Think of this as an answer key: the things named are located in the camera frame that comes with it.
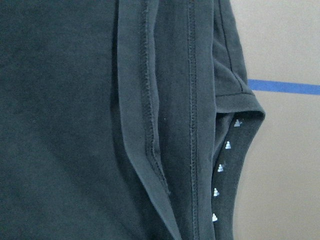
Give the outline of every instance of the blue stripe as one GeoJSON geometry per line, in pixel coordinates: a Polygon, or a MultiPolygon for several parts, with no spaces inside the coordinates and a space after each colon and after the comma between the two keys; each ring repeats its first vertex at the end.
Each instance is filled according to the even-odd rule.
{"type": "Polygon", "coordinates": [[[258,91],[320,95],[320,85],[314,84],[248,79],[248,85],[258,91]]]}

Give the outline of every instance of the garment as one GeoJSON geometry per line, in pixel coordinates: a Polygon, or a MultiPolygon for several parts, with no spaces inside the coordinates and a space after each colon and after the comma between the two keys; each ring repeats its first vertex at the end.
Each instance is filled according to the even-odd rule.
{"type": "Polygon", "coordinates": [[[233,239],[265,111],[228,0],[0,11],[1,239],[233,239]]]}

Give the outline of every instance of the blue line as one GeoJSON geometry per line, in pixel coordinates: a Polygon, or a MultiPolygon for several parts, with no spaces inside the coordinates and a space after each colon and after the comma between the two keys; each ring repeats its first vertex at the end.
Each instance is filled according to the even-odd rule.
{"type": "Polygon", "coordinates": [[[315,84],[248,79],[248,85],[258,91],[320,95],[320,85],[315,84]]]}

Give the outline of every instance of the t-shirt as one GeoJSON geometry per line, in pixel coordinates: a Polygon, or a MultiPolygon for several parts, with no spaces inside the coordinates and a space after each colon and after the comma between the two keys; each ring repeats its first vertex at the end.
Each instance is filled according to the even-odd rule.
{"type": "Polygon", "coordinates": [[[0,9],[0,239],[233,239],[265,112],[229,0],[0,9]]]}

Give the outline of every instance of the sleeve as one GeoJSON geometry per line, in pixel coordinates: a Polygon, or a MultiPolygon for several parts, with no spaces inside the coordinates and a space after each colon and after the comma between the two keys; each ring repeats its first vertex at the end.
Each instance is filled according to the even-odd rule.
{"type": "Polygon", "coordinates": [[[233,214],[245,156],[265,111],[248,86],[243,51],[229,0],[214,0],[216,101],[212,222],[216,240],[233,240],[233,214]]]}

